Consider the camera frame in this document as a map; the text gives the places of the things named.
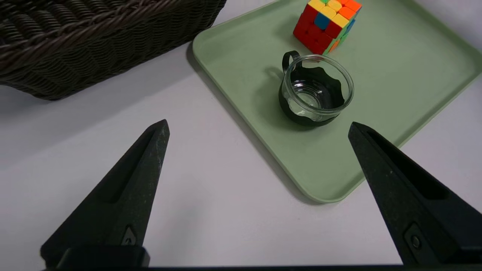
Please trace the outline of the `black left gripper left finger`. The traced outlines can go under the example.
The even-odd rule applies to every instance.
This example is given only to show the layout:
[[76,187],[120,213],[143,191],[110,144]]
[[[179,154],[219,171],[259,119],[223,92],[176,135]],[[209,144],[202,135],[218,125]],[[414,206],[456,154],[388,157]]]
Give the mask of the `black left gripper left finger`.
[[170,130],[150,125],[41,246],[47,269],[140,269]]

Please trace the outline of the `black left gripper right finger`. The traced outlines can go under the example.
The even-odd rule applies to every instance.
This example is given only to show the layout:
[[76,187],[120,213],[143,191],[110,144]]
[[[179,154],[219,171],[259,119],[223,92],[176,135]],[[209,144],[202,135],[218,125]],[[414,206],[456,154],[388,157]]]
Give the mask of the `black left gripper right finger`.
[[479,211],[369,126],[348,139],[404,266],[481,267]]

